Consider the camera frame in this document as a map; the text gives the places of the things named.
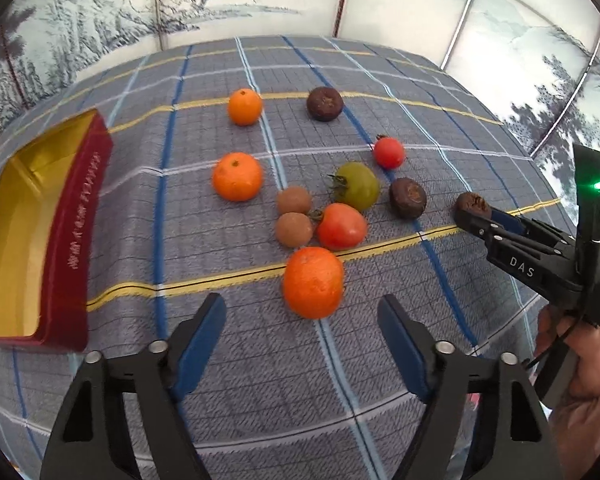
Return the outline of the person's right hand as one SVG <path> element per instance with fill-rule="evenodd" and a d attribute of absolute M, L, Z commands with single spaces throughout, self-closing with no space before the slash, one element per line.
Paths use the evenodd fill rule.
<path fill-rule="evenodd" d="M 553 340 L 565 333 L 573 318 L 565 316 L 554 322 L 550 316 L 555 308 L 550 304 L 538 314 L 538 334 L 535 337 L 535 356 L 545 351 Z M 579 322 L 566 338 L 566 344 L 578 356 L 579 363 L 569 385 L 575 398 L 593 399 L 600 396 L 600 327 Z"/>

